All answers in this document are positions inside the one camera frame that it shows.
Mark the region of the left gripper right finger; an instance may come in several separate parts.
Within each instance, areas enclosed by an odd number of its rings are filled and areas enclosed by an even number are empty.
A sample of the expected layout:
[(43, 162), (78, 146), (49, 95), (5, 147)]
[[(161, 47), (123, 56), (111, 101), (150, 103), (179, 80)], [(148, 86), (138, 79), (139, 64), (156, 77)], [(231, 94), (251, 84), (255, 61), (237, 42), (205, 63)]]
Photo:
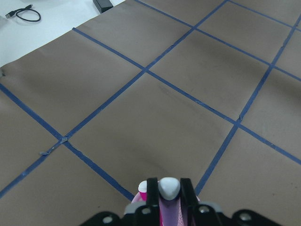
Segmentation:
[(278, 226), (279, 223), (252, 210), (242, 209), (226, 216), (213, 202), (198, 200), (189, 178), (181, 178), (182, 216), (188, 226)]

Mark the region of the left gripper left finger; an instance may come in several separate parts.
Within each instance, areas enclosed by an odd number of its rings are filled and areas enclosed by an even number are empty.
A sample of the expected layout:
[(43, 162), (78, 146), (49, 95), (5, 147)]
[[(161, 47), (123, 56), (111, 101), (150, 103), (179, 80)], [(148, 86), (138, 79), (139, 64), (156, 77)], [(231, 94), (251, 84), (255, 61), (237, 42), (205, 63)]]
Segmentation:
[(146, 200), (126, 206), (122, 218), (113, 212), (99, 212), (82, 223), (83, 226), (159, 226), (159, 190), (157, 178), (147, 179)]

